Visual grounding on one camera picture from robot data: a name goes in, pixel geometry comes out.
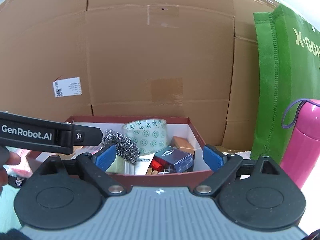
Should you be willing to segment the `person's hand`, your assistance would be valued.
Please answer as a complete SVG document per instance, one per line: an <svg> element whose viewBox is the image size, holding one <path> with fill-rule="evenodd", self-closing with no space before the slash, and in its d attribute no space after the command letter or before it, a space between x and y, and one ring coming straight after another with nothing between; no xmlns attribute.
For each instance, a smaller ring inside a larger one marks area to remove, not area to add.
<svg viewBox="0 0 320 240"><path fill-rule="evenodd" d="M21 162L21 157L14 152L10 152L7 148L1 146L1 177L0 177L0 187L1 192L4 185L8 183L8 174L4 169L4 165L18 165Z"/></svg>

